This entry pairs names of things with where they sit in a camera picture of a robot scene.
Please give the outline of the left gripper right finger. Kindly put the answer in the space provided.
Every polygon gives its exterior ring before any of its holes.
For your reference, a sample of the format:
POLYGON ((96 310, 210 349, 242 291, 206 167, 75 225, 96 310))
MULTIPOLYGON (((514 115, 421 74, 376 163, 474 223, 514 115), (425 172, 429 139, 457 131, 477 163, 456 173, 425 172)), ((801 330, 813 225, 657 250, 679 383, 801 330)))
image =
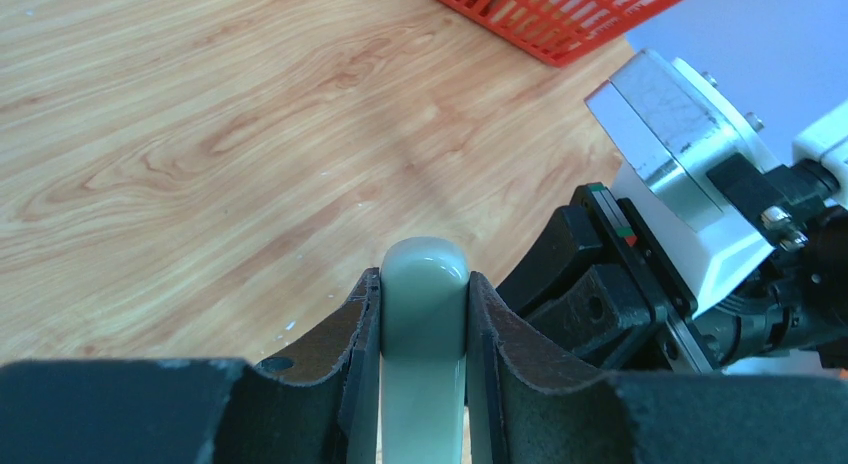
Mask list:
POLYGON ((597 369, 468 286, 476 463, 843 463, 847 384, 803 375, 597 369))

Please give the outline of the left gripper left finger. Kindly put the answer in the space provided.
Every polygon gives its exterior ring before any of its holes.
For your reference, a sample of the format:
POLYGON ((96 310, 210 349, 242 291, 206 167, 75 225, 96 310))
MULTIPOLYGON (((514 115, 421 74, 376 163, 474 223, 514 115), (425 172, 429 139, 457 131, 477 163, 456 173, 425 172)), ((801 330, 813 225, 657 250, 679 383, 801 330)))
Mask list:
POLYGON ((372 463, 380 277, 292 344, 241 358, 24 360, 1 369, 5 463, 372 463))

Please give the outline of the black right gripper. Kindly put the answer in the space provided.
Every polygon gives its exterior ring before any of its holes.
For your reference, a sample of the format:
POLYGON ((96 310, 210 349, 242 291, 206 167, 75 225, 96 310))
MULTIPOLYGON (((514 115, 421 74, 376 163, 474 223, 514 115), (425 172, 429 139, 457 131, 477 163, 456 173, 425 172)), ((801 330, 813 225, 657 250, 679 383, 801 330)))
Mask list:
POLYGON ((562 349, 601 369, 709 373, 695 309, 634 204, 600 183, 575 189, 497 292, 562 349))

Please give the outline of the grey white stapler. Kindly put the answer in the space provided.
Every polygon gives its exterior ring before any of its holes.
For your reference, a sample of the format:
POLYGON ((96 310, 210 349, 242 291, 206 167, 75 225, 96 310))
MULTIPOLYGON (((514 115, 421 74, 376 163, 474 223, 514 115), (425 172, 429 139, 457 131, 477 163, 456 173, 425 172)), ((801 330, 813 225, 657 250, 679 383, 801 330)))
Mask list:
POLYGON ((467 301, 463 251, 436 237, 394 244, 380 268, 385 463, 462 459, 467 301))

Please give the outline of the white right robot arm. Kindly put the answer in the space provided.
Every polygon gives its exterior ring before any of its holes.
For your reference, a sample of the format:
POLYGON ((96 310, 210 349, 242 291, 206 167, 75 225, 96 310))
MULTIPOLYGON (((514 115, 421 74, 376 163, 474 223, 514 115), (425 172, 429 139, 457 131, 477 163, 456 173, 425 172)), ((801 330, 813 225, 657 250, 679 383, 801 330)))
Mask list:
POLYGON ((824 211, 807 235, 802 250, 771 252, 706 307, 637 207, 592 183, 553 212, 497 291, 539 333, 602 369, 711 372, 794 349, 845 367, 846 211, 824 211))

